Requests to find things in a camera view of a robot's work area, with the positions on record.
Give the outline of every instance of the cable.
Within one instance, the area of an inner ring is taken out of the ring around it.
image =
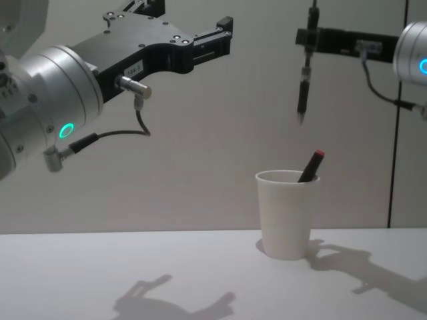
[[[138,120],[139,125],[143,131],[136,130],[119,130],[119,131],[109,131],[98,135],[98,138],[111,137],[112,135],[144,135],[146,137],[151,137],[151,132],[149,132],[147,126],[142,120],[141,111],[136,111],[136,119]]]
[[[386,96],[382,95],[381,93],[379,93],[374,86],[372,85],[372,81],[371,81],[371,74],[369,72],[369,68],[368,68],[368,64],[366,63],[366,59],[362,59],[362,65],[363,65],[363,69],[365,71],[366,74],[366,81],[368,82],[368,87],[369,89],[371,89],[371,91],[380,99],[390,102],[390,103],[394,103],[394,99],[390,99],[387,98]]]
[[[142,121],[141,111],[138,111],[138,110],[136,111],[136,119],[138,120],[138,123],[141,126],[141,128],[143,129],[145,135],[147,135],[147,137],[151,137],[151,132],[149,132],[144,121]]]
[[[392,103],[398,107],[402,107],[402,108],[407,109],[409,111],[411,111],[416,106],[416,103],[407,102],[407,101],[403,101],[403,100],[399,100],[399,99],[387,98],[385,95],[378,92],[372,84],[371,74],[369,72],[368,64],[366,61],[367,60],[366,50],[361,52],[360,57],[362,59],[363,70],[365,71],[365,75],[366,75],[366,82],[368,82],[368,87],[373,92],[373,94],[375,94],[381,100],[387,101],[389,103]]]
[[[74,152],[74,154],[79,153],[83,149],[87,148],[91,144],[95,143],[101,138],[105,137],[111,137],[112,135],[143,135],[145,137],[150,137],[151,133],[149,132],[147,126],[142,120],[141,111],[136,111],[136,119],[138,120],[139,125],[142,128],[142,131],[136,131],[136,130],[118,130],[118,131],[108,131],[105,133],[102,133],[100,135],[96,133],[92,133],[91,135],[88,135],[72,144],[69,145],[69,148]]]
[[[134,130],[119,130],[119,131],[110,131],[98,135],[98,138],[111,137],[112,135],[144,135],[147,137],[147,133],[143,131],[134,131]]]

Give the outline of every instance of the white paper cup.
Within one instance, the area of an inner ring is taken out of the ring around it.
[[[313,202],[320,178],[298,183],[301,171],[264,171],[256,175],[262,244],[281,260],[304,258],[312,228]]]

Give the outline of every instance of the wall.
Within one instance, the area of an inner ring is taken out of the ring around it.
[[[403,0],[322,0],[320,26],[399,35]],[[115,0],[51,0],[47,45],[73,45],[105,29]],[[232,54],[189,75],[159,73],[144,117],[150,139],[113,137],[66,162],[42,158],[0,184],[0,233],[258,228],[254,175],[302,169],[324,149],[315,227],[385,227],[395,108],[366,86],[359,60],[316,55],[310,106],[296,118],[301,47],[311,1],[167,1],[165,19],[188,33],[235,18]],[[371,63],[381,92],[396,95],[392,68]],[[121,95],[73,136],[137,129],[132,96]]]
[[[427,19],[427,3],[410,0],[408,22]],[[426,102],[426,88],[404,84],[402,98]],[[393,227],[427,227],[427,124],[415,114],[403,110],[400,114],[396,183],[393,196]]]

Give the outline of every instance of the white table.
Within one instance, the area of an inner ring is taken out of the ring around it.
[[[427,319],[427,229],[312,239],[286,262],[259,231],[3,235],[0,319]]]

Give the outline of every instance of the pen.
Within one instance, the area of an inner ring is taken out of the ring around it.
[[[319,166],[322,163],[324,157],[325,153],[322,150],[317,150],[313,154],[313,157],[311,158],[307,167],[304,169],[304,172],[302,173],[298,183],[313,181],[316,177],[316,172],[318,171]]]
[[[308,13],[308,24],[307,30],[315,31],[318,28],[320,10],[317,7],[317,0],[313,0],[313,6],[310,8]],[[305,48],[306,52],[306,62],[301,72],[301,83],[300,83],[300,96],[298,99],[298,119],[300,125],[304,122],[304,117],[306,116],[307,111],[307,102],[308,102],[308,91],[310,90],[310,77],[312,73],[312,68],[310,62],[312,59],[314,48],[307,46]]]

